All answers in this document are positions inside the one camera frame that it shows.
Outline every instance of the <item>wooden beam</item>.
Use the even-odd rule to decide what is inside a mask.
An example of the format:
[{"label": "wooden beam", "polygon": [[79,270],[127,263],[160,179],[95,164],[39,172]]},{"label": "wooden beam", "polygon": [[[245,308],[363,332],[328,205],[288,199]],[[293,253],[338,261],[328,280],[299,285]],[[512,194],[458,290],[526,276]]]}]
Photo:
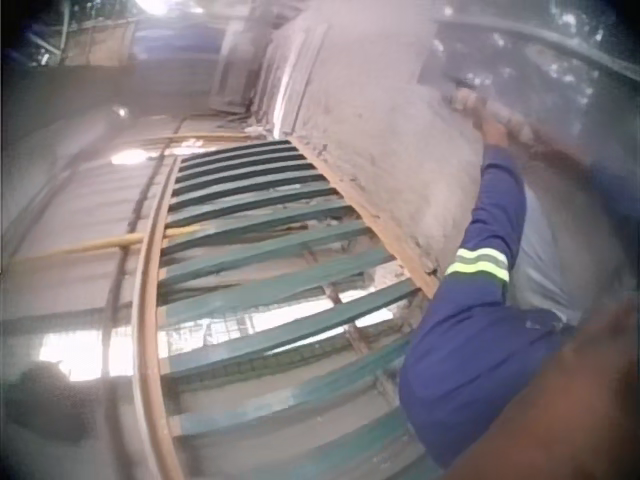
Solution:
[{"label": "wooden beam", "polygon": [[416,246],[411,245],[407,235],[393,221],[381,218],[367,204],[362,192],[348,179],[332,169],[326,160],[326,154],[316,152],[301,138],[293,136],[289,140],[309,160],[316,169],[325,176],[329,184],[340,193],[346,202],[362,217],[364,222],[380,238],[386,249],[395,256],[407,270],[409,276],[427,295],[433,297],[438,288],[438,278],[434,273],[422,268],[420,255]]}]

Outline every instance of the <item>yellow reflective tape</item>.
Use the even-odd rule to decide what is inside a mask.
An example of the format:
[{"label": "yellow reflective tape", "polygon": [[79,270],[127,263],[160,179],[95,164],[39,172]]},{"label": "yellow reflective tape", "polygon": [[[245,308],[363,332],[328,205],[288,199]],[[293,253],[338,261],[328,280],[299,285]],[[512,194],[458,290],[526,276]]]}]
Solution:
[{"label": "yellow reflective tape", "polygon": [[501,280],[505,282],[509,282],[509,272],[504,268],[497,267],[496,265],[489,262],[478,262],[473,265],[465,265],[463,263],[454,263],[445,272],[445,275],[449,275],[450,273],[478,273],[478,272],[486,272],[492,275],[495,275]]},{"label": "yellow reflective tape", "polygon": [[480,255],[491,255],[493,258],[501,260],[507,265],[509,264],[509,262],[507,261],[507,256],[499,250],[496,250],[495,248],[480,248],[473,251],[467,250],[466,248],[459,248],[456,252],[456,255],[460,255],[461,257],[469,259],[476,258]]}]

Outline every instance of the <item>blue work uniform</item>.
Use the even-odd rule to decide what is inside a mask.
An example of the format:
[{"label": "blue work uniform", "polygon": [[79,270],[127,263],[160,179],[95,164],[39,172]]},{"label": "blue work uniform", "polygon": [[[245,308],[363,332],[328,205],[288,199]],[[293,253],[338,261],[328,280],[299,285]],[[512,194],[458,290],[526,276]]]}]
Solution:
[{"label": "blue work uniform", "polygon": [[488,430],[566,341],[554,312],[505,303],[525,213],[513,158],[486,147],[471,223],[400,373],[407,418],[442,468]]}]

